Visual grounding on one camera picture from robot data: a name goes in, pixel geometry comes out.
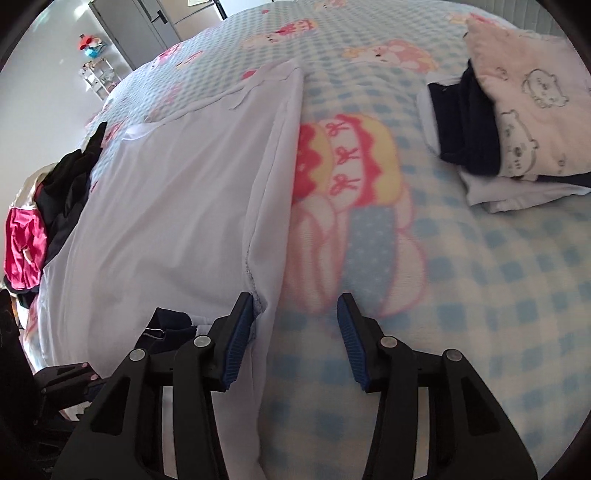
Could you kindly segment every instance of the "blue checkered blanket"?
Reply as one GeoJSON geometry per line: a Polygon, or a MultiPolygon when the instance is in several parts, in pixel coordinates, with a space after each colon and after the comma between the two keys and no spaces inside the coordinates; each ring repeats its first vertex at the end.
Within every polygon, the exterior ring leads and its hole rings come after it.
{"type": "Polygon", "coordinates": [[[355,384],[336,323],[351,291],[413,349],[460,349],[540,476],[591,408],[590,198],[490,215],[423,140],[427,72],[461,74],[470,12],[435,0],[298,0],[242,12],[127,77],[100,181],[125,128],[220,93],[263,64],[306,69],[282,307],[261,410],[269,479],[361,478],[378,399],[355,384]]]}

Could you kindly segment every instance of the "white cloth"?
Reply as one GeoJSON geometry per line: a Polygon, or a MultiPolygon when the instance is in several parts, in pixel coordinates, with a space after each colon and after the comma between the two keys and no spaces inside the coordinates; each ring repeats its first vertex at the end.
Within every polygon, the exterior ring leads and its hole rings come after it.
{"type": "Polygon", "coordinates": [[[468,205],[483,204],[489,213],[521,210],[543,205],[569,195],[587,195],[591,189],[566,183],[514,180],[506,177],[479,177],[459,169],[468,189],[468,205]]]}
{"type": "Polygon", "coordinates": [[[232,480],[264,478],[258,410],[281,292],[303,93],[295,60],[127,130],[112,167],[44,270],[39,335],[48,365],[113,373],[156,307],[195,325],[255,297],[256,338],[214,396],[232,480]]]}
{"type": "MultiPolygon", "coordinates": [[[[460,78],[428,74],[426,81],[427,84],[453,85],[458,83],[460,78]]],[[[433,153],[439,156],[437,120],[428,87],[421,89],[418,93],[417,108],[423,125],[425,142],[433,150],[433,153]]],[[[513,180],[505,177],[479,177],[462,168],[459,169],[459,173],[467,187],[466,200],[468,204],[470,206],[483,204],[483,207],[490,213],[520,210],[569,195],[586,195],[591,192],[591,189],[564,183],[513,180]]]]}

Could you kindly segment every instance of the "door handle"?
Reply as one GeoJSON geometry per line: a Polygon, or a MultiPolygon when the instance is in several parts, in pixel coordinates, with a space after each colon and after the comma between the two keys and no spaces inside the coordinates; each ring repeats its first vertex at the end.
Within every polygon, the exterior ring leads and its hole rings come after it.
{"type": "Polygon", "coordinates": [[[160,19],[162,20],[162,23],[164,25],[166,25],[168,23],[168,20],[166,19],[166,17],[164,16],[164,14],[162,13],[162,10],[158,10],[156,12],[158,15],[156,16],[156,18],[154,18],[153,20],[150,20],[152,23],[154,23],[156,20],[160,19]]]}

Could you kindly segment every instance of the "dark fabric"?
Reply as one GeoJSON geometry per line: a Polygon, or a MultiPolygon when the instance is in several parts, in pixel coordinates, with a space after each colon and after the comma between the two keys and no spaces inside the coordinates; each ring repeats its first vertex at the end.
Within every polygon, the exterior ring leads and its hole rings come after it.
{"type": "Polygon", "coordinates": [[[568,183],[570,185],[579,185],[591,189],[591,173],[580,173],[578,175],[569,175],[567,177],[550,177],[549,175],[540,175],[536,181],[551,181],[553,183],[568,183]]]}
{"type": "Polygon", "coordinates": [[[157,308],[135,347],[149,354],[169,352],[194,338],[196,332],[186,313],[157,308]]]}
{"type": "Polygon", "coordinates": [[[464,165],[467,155],[462,130],[459,91],[459,85],[429,84],[429,92],[437,120],[439,158],[454,165],[464,165]]]}
{"type": "Polygon", "coordinates": [[[443,161],[474,175],[496,176],[501,169],[501,145],[492,101],[480,87],[472,62],[460,83],[429,84],[443,161]]]}
{"type": "Polygon", "coordinates": [[[35,198],[47,231],[44,266],[66,243],[78,223],[90,189],[90,173],[99,159],[107,123],[102,122],[86,149],[67,154],[41,182],[35,198]]]}
{"type": "Polygon", "coordinates": [[[36,285],[35,287],[29,289],[25,288],[23,290],[12,288],[12,284],[10,283],[10,280],[6,275],[4,275],[4,284],[6,285],[8,291],[14,293],[17,296],[18,302],[21,304],[22,307],[25,307],[26,309],[31,308],[33,300],[35,300],[35,297],[39,293],[39,285],[36,285]]]}

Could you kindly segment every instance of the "pile of clothes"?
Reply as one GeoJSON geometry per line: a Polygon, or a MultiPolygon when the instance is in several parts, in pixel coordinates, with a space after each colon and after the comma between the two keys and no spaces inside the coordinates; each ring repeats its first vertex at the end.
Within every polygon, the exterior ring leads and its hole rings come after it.
{"type": "Polygon", "coordinates": [[[466,24],[466,71],[429,74],[417,106],[468,203],[494,213],[591,192],[591,75],[576,50],[563,38],[466,24]]]}
{"type": "Polygon", "coordinates": [[[37,170],[25,181],[6,220],[4,284],[29,308],[39,292],[43,267],[54,258],[80,218],[90,192],[107,123],[99,125],[84,151],[37,170]]]}

